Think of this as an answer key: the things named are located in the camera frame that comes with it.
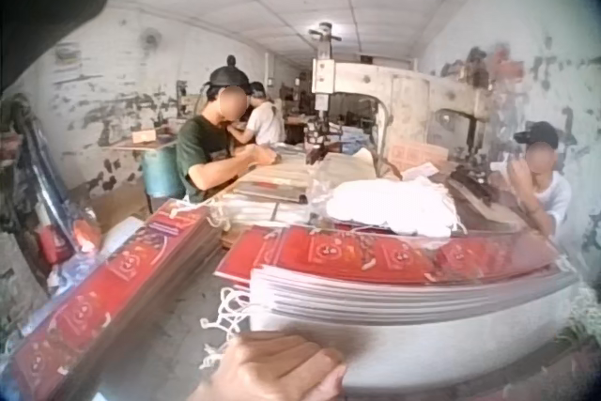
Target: paper stack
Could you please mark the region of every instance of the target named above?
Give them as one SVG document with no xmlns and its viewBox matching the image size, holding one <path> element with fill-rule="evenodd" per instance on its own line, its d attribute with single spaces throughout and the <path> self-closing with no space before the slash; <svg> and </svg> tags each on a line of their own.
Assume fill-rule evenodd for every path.
<svg viewBox="0 0 601 401">
<path fill-rule="evenodd" d="M 204 207 L 167 201 L 105 262 L 58 298 L 0 375 L 8 397 L 80 399 L 73 394 L 82 380 L 96 376 L 90 371 L 98 368 L 119 334 L 134 333 L 129 328 L 148 318 L 221 248 L 221 231 L 207 217 Z"/>
<path fill-rule="evenodd" d="M 533 233 L 432 240 L 252 229 L 216 274 L 249 285 L 251 327 L 348 359 L 351 393 L 426 390 L 516 361 L 565 325 L 577 277 Z"/>
</svg>

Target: hair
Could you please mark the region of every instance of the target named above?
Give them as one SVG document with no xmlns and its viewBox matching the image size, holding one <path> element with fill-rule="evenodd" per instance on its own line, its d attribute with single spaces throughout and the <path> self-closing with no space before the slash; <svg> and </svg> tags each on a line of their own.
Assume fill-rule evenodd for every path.
<svg viewBox="0 0 601 401">
<path fill-rule="evenodd" d="M 267 92 L 265 91 L 265 87 L 260 82 L 252 82 L 251 83 L 251 96 L 256 99 L 266 99 Z"/>
<path fill-rule="evenodd" d="M 209 85 L 207 89 L 207 101 L 213 102 L 216 100 L 220 89 L 221 88 L 219 86 Z"/>
</svg>

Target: industrial sewing machine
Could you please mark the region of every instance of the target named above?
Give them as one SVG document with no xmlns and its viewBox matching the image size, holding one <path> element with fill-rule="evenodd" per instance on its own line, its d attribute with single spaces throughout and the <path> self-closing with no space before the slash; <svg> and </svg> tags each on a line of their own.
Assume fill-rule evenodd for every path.
<svg viewBox="0 0 601 401">
<path fill-rule="evenodd" d="M 467 128 L 456 131 L 474 153 L 484 145 L 484 125 L 491 113 L 489 93 L 413 70 L 336 62 L 331 52 L 331 24 L 321 23 L 310 33 L 318 39 L 317 58 L 313 62 L 312 90 L 316 95 L 319 120 L 315 130 L 328 132 L 327 112 L 334 93 L 364 94 L 375 98 L 378 106 L 378 169 L 387 157 L 390 143 L 398 140 L 428 142 L 440 113 L 460 115 L 469 120 Z M 323 149 L 325 138 L 314 139 L 314 156 Z"/>
</svg>

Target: white t-shirt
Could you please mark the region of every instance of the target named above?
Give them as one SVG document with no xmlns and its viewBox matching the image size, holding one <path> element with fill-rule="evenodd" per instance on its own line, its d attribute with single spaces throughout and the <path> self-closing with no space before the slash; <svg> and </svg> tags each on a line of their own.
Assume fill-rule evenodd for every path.
<svg viewBox="0 0 601 401">
<path fill-rule="evenodd" d="M 254 132 L 254 139 L 258 145 L 281 143 L 285 139 L 282 116 L 269 101 L 263 102 L 253 110 L 246 129 Z"/>
<path fill-rule="evenodd" d="M 505 180 L 509 182 L 507 174 L 507 162 L 493 163 L 491 169 L 500 171 Z M 555 235 L 565 220 L 567 208 L 572 200 L 572 187 L 570 183 L 557 171 L 553 171 L 553 179 L 546 190 L 541 193 L 534 193 L 538 202 L 541 203 L 546 213 L 555 219 Z"/>
</svg>

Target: finger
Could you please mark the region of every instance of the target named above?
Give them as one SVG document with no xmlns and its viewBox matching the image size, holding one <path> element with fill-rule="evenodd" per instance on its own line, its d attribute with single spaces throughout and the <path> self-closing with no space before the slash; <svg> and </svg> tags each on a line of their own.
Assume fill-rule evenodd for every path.
<svg viewBox="0 0 601 401">
<path fill-rule="evenodd" d="M 270 340 L 253 340 L 246 346 L 253 352 L 256 357 L 268 356 L 269 359 L 275 360 L 277 354 L 294 349 L 299 345 L 307 342 L 304 338 L 298 335 L 288 335 L 285 337 L 274 338 Z"/>
<path fill-rule="evenodd" d="M 285 337 L 286 334 L 284 332 L 279 331 L 255 331 L 255 332 L 245 332 L 237 335 L 237 337 L 243 340 L 270 340 L 273 338 Z"/>
<path fill-rule="evenodd" d="M 321 346 L 317 343 L 303 340 L 303 343 L 284 349 L 275 355 L 266 356 L 260 359 L 259 362 L 262 362 L 265 365 L 269 374 L 273 375 L 275 378 L 280 378 L 307 362 L 315 356 L 320 349 Z"/>
<path fill-rule="evenodd" d="M 342 379 L 347 367 L 338 365 L 302 401 L 330 401 L 342 391 Z"/>
<path fill-rule="evenodd" d="M 323 348 L 282 379 L 290 399 L 302 399 L 343 361 L 343 356 L 332 348 Z"/>
</svg>

